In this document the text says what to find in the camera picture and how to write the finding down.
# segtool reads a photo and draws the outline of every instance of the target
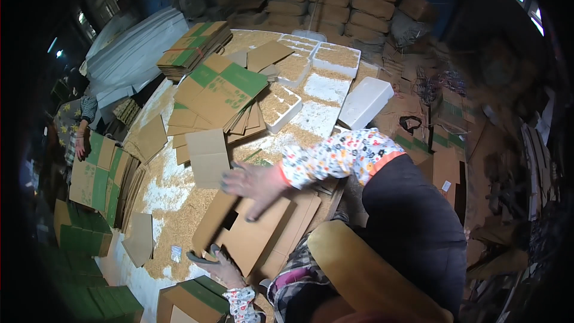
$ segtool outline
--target floral sleeve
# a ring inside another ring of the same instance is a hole
[[[287,182],[301,189],[313,181],[355,174],[365,185],[387,162],[405,154],[376,128],[333,135],[311,148],[297,146],[283,150],[283,173]]]
[[[265,313],[255,310],[253,306],[255,290],[251,286],[228,289],[223,296],[229,301],[229,312],[233,315],[235,323],[261,322],[261,315]]]

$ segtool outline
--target wall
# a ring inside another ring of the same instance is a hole
[[[545,66],[543,36],[516,0],[464,0],[446,41],[452,49],[476,50],[500,34],[523,58]]]

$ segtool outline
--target glove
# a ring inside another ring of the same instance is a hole
[[[245,162],[232,162],[231,165],[235,169],[223,174],[222,190],[255,201],[245,217],[247,222],[256,221],[283,191],[291,187],[279,165],[264,167]]]

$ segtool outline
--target cardboard sheet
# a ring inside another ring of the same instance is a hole
[[[238,50],[233,54],[225,55],[226,58],[233,61],[237,65],[241,66],[242,68],[248,67],[248,51],[247,50]]]
[[[191,238],[193,250],[197,255],[200,255],[201,251],[212,243],[213,235],[218,231],[227,213],[236,202],[237,196],[228,195],[222,190],[215,194]]]
[[[275,236],[277,240],[295,209],[291,200],[281,197],[256,222],[248,223],[245,217],[253,204],[252,199],[241,199],[235,208],[238,215],[231,229],[222,228],[215,239],[219,247],[227,249],[243,276],[249,276],[254,268],[265,263],[275,245],[271,238]]]
[[[157,115],[141,128],[138,141],[145,161],[150,161],[168,143],[161,115]]]
[[[185,134],[182,133],[181,135],[174,135],[173,136],[173,142],[172,142],[172,148],[178,148],[178,147],[182,147],[187,145],[187,142],[185,141]]]
[[[133,212],[130,221],[132,222],[132,235],[123,240],[122,245],[135,268],[139,268],[150,259],[153,253],[152,215]]]
[[[291,218],[279,236],[273,250],[264,265],[259,269],[261,276],[257,279],[273,279],[287,263],[287,258],[293,252],[301,237],[305,234],[315,212],[319,209],[321,198],[314,191],[302,191],[293,198],[296,205]]]
[[[174,109],[169,117],[169,126],[194,127],[197,114],[189,109]]]
[[[177,164],[183,164],[190,161],[190,153],[187,151],[187,144],[177,147],[175,150]]]
[[[277,41],[270,41],[249,51],[248,70],[258,73],[263,68],[276,63],[294,52],[292,48],[279,44]]]
[[[229,168],[225,138],[221,129],[186,133],[187,150],[196,187],[217,189]]]

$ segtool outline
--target finger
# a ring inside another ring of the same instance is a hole
[[[247,222],[255,222],[273,203],[273,199],[267,201],[256,201],[245,215]]]
[[[242,185],[228,185],[225,182],[221,183],[221,190],[223,190],[223,192],[230,194],[230,195],[235,195],[235,196],[241,196],[241,197],[246,197],[246,193],[247,190],[245,189],[244,186]]]

